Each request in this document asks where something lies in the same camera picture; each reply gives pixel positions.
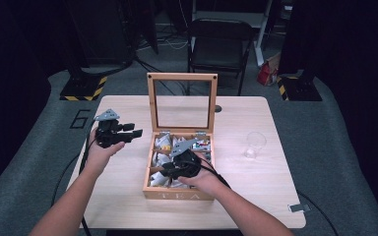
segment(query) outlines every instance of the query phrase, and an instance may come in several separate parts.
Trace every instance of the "wooden box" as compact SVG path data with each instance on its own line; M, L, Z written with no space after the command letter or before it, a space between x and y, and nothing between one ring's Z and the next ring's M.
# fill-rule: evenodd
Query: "wooden box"
M153 174L158 172L156 160L160 154L169 155L173 147L162 146L164 136L185 140L197 138L209 143L201 151L212 165L214 157L214 119L217 97L217 74L147 73L153 134L143 192L147 199L156 200L213 200L195 187L152 186Z

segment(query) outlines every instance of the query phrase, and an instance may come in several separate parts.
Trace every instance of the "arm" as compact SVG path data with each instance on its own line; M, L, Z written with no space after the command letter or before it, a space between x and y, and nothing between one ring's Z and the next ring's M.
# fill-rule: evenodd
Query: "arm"
M76 235L96 179L103 172L109 158L124 148L123 142L108 148L93 144L92 131L86 166L60 200L44 215L30 235Z
M292 235L284 224L229 189L207 170L201 169L199 174L192 178L179 177L179 181L196 186L202 192L216 198L243 235Z

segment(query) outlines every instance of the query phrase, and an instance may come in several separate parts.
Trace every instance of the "gray floor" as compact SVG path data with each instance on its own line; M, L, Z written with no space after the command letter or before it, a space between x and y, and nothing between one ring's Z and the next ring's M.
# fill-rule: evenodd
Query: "gray floor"
M265 58L281 50L283 39L272 36ZM165 72L186 71L186 47L161 43L159 54L150 48L139 50L138 56ZM101 71L106 68L93 68ZM242 95L268 99L283 144L283 150L301 193L308 196L326 213L340 235L378 235L378 206L362 176L347 137L346 126L336 100L318 79L315 85L322 102L283 101L276 85L263 87L257 83L259 72L254 52L251 54ZM147 71L138 63L108 77L102 95L148 94ZM0 177L0 235L26 235L48 210L54 187L69 161L80 151L87 129L70 129L77 112L89 118L95 115L96 101L61 101L59 92L69 79L67 72L49 78L51 96L24 144ZM222 90L221 94L231 92ZM58 196L66 189L73 165L62 179ZM322 213L313 208L305 213L307 224L293 230L295 235L334 235ZM93 235L105 235L93 229ZM121 235L158 232L120 231ZM162 235L201 235L201 232L161 232ZM210 235L220 235L214 231Z

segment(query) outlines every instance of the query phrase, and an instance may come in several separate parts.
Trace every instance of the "box lid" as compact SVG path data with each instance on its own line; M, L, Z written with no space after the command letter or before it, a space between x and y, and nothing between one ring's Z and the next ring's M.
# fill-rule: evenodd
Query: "box lid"
M147 73L154 132L214 132L218 74Z

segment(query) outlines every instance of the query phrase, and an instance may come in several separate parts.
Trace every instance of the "red bag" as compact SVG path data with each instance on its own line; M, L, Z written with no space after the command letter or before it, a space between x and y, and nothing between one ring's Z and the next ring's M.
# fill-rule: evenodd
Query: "red bag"
M281 61L281 54L278 53L275 56L267 59L260 68L257 81L263 86L271 86L275 83L278 77L278 67Z

